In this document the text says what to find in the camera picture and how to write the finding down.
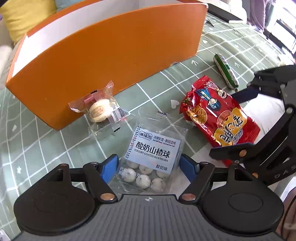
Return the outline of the green sausage stick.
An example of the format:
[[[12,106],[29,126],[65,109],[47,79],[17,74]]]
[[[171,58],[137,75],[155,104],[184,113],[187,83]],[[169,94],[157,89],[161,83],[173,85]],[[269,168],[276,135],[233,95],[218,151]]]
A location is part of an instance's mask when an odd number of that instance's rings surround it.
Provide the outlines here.
[[[234,75],[232,69],[230,68],[228,62],[224,58],[224,56],[220,53],[216,53],[213,57],[213,61],[217,65],[219,71],[221,72],[221,75],[226,81],[227,86],[230,89],[237,92],[239,87],[239,82],[236,76]]]

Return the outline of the red sunflower seed bag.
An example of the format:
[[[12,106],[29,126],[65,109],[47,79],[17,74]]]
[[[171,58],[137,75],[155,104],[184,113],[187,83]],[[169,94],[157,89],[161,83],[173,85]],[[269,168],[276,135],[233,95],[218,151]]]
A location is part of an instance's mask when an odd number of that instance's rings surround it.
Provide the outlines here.
[[[240,104],[206,75],[192,84],[180,113],[195,123],[212,147],[253,144],[260,133]]]

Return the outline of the yogurt hawthorn ball bag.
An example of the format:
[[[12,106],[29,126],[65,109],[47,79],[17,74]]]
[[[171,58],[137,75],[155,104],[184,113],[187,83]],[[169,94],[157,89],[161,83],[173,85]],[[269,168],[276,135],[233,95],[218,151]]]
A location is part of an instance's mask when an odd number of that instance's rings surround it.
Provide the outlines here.
[[[184,150],[189,125],[166,113],[139,111],[116,171],[116,192],[168,194]]]

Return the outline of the small round pastry pack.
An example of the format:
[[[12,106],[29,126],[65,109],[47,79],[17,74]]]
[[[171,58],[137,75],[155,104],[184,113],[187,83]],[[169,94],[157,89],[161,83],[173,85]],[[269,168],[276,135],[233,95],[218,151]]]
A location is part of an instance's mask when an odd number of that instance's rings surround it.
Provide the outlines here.
[[[75,113],[83,113],[90,123],[88,134],[91,137],[107,137],[117,132],[130,112],[121,108],[113,97],[114,83],[108,82],[102,89],[69,102]]]

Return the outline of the green checked tablecloth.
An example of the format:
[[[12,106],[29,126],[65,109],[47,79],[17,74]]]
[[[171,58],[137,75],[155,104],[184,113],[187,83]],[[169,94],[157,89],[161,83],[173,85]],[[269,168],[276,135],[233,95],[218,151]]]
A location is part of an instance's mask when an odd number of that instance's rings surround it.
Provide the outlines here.
[[[209,76],[226,88],[213,56],[221,53],[233,69],[240,87],[257,70],[279,64],[278,51],[250,26],[227,24],[208,15],[214,27],[205,25],[197,54],[117,94],[119,105],[133,114],[162,111],[184,122],[177,103],[201,76]],[[29,187],[61,163],[82,167],[101,162],[112,154],[122,156],[135,125],[127,120],[115,135],[90,137],[89,122],[81,117],[55,131],[37,118],[8,89],[1,89],[1,230],[14,238],[19,229],[13,205]]]

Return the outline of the orange cardboard box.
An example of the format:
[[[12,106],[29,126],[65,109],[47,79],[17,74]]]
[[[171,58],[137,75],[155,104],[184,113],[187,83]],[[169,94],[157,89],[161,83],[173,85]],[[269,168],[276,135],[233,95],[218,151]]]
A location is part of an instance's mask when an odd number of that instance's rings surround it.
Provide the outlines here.
[[[113,81],[120,92],[194,56],[201,1],[82,1],[21,39],[5,85],[55,130],[79,118],[69,102]]]

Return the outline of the yellow cushion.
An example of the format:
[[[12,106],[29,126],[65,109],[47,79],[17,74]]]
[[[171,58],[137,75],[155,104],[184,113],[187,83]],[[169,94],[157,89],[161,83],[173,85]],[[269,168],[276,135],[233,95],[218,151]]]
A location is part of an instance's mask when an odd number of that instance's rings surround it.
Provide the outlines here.
[[[1,15],[11,39],[17,43],[33,27],[56,13],[52,0],[8,0],[1,6]]]

